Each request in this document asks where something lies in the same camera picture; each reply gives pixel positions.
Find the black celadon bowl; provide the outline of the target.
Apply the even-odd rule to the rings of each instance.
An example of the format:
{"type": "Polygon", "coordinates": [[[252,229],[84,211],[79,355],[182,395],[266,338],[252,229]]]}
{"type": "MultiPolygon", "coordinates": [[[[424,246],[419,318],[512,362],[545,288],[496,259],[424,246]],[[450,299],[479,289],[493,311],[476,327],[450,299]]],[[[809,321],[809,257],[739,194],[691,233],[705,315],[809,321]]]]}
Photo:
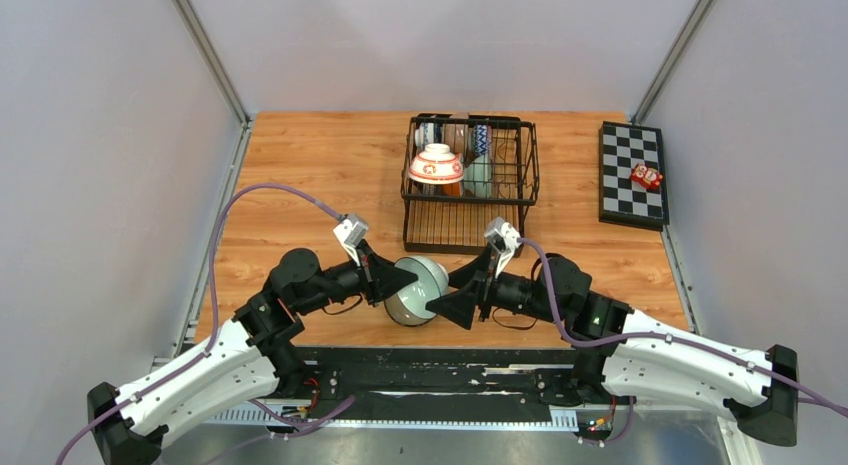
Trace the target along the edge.
{"type": "Polygon", "coordinates": [[[424,256],[406,256],[395,266],[412,272],[417,279],[385,301],[388,316],[398,325],[418,327],[429,323],[437,314],[429,311],[429,301],[438,299],[448,291],[449,275],[445,267],[424,256]]]}

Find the black cream patterned bowl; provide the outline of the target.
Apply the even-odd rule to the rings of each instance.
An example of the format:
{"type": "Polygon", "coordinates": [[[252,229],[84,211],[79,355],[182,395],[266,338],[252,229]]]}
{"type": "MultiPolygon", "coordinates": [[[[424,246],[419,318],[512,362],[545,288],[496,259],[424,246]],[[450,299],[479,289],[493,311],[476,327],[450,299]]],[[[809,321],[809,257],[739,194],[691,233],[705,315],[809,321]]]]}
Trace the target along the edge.
{"type": "Polygon", "coordinates": [[[441,187],[439,185],[428,184],[413,181],[412,189],[418,196],[438,196],[441,191],[441,187]]]}

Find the white orange bowl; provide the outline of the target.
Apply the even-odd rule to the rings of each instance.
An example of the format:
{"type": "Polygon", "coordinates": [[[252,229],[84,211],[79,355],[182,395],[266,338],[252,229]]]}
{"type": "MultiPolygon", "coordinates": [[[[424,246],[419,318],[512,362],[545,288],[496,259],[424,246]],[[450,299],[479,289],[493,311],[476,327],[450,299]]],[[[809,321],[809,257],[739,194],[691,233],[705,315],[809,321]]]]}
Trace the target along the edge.
{"type": "Polygon", "coordinates": [[[449,197],[462,197],[463,186],[460,182],[445,184],[442,186],[442,192],[449,197]]]}

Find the black wire dish rack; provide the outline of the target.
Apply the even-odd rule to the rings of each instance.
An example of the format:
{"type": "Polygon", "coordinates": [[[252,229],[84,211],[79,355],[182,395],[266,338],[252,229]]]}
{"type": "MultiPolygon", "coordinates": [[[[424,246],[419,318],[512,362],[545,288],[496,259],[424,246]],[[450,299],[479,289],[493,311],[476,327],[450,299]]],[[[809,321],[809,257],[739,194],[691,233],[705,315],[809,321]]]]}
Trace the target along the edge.
{"type": "Polygon", "coordinates": [[[405,249],[475,255],[493,219],[526,228],[540,187],[536,126],[515,116],[420,113],[409,121],[401,177],[405,249]]]}

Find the pale green bowl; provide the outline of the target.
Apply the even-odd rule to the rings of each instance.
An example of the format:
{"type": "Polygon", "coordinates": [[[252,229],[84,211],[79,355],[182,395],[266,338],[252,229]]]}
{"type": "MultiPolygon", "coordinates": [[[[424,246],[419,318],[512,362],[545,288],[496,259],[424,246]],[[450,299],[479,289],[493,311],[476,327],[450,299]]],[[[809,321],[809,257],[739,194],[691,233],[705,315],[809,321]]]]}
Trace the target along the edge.
{"type": "Polygon", "coordinates": [[[463,186],[468,194],[477,198],[492,197],[492,164],[489,156],[481,156],[470,162],[464,171],[463,186]]]}

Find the red floral small bowl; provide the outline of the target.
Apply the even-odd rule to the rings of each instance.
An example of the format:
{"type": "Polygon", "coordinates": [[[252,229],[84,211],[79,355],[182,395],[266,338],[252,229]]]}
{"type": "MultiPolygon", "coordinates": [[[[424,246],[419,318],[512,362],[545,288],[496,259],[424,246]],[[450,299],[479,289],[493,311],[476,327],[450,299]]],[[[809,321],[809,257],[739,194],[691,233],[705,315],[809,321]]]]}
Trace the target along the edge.
{"type": "Polygon", "coordinates": [[[409,179],[428,185],[447,185],[464,178],[461,158],[447,144],[433,143],[411,160],[406,175],[409,179]]]}

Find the blue floral bowl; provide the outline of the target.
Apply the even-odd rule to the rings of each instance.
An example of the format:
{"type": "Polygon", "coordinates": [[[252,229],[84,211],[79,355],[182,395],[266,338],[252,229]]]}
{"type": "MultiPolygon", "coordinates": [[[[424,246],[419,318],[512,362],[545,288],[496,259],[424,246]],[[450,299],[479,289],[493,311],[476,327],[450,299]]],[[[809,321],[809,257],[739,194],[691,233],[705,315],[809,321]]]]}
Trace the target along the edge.
{"type": "Polygon", "coordinates": [[[429,144],[442,142],[442,127],[435,122],[421,123],[415,129],[413,138],[416,147],[423,150],[429,144]]]}

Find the brown cream glazed bowl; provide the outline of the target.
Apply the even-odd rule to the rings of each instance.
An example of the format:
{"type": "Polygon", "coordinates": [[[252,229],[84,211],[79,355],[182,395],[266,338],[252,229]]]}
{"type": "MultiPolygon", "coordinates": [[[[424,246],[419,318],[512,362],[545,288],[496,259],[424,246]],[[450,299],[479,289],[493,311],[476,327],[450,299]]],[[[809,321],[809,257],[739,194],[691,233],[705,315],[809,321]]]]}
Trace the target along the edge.
{"type": "Polygon", "coordinates": [[[442,126],[443,143],[451,148],[451,151],[456,156],[464,156],[467,148],[467,135],[469,127],[467,112],[458,112],[451,114],[445,124],[442,126]]]}

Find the red patterned bowl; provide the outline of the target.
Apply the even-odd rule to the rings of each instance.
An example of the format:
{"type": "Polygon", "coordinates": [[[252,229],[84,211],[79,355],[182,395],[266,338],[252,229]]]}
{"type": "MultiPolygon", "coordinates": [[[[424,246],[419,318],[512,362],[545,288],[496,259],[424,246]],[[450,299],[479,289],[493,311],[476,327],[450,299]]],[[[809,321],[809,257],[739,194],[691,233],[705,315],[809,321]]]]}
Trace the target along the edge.
{"type": "Polygon", "coordinates": [[[492,148],[492,128],[485,124],[470,126],[468,146],[474,158],[489,156],[492,148]]]}

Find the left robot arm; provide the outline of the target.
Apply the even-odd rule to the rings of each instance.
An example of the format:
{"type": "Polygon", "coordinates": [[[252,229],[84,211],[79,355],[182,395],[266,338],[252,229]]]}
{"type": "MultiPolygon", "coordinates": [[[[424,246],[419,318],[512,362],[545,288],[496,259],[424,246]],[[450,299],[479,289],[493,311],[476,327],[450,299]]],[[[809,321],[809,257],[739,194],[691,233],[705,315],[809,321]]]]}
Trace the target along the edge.
{"type": "Polygon", "coordinates": [[[411,271],[355,247],[346,262],[322,268],[315,252],[293,249],[261,290],[201,344],[143,378],[103,382],[88,392],[93,438],[107,464],[152,464],[185,432],[245,401],[298,396],[308,368],[292,340],[304,315],[360,296],[381,303],[417,279],[411,271]]]}

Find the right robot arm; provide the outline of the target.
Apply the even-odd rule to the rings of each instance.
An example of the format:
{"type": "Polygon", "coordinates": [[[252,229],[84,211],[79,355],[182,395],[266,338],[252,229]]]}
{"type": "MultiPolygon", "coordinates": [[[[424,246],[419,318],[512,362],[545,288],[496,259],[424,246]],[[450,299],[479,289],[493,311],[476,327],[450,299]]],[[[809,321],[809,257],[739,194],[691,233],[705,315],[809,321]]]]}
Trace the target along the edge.
{"type": "Polygon", "coordinates": [[[683,405],[733,420],[760,442],[796,445],[798,392],[787,383],[797,377],[794,350],[744,349],[668,326],[592,291],[591,276],[560,254],[537,260],[531,277],[495,274],[493,260],[486,248],[450,273],[451,293],[426,308],[464,329],[494,308],[560,322],[576,357],[544,397],[559,394],[568,405],[613,397],[683,405]]]}

